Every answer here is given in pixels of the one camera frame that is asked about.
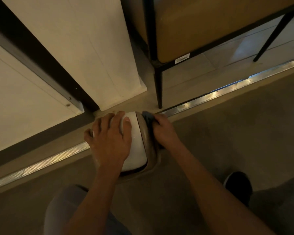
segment black shoe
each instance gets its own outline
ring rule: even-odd
[[[245,173],[233,172],[225,179],[223,186],[248,207],[253,188]]]

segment white wall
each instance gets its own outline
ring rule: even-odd
[[[0,46],[0,151],[81,113]]]
[[[120,0],[3,0],[106,110],[144,91]]]

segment cloth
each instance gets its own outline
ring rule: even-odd
[[[64,225],[71,219],[87,194],[82,186],[72,185],[62,190],[47,207],[44,235],[61,235]],[[106,222],[107,235],[131,235],[130,231],[109,213]]]

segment person's left hand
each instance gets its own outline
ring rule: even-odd
[[[92,130],[84,132],[84,139],[90,146],[93,159],[98,168],[103,167],[121,171],[123,162],[129,156],[132,143],[132,125],[128,117],[123,119],[123,135],[120,133],[120,121],[124,111],[116,115],[109,113],[95,120]]]

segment barcode sticker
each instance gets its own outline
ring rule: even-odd
[[[178,59],[175,60],[175,64],[184,61],[185,59],[189,59],[189,54],[184,55],[182,57],[179,57]]]

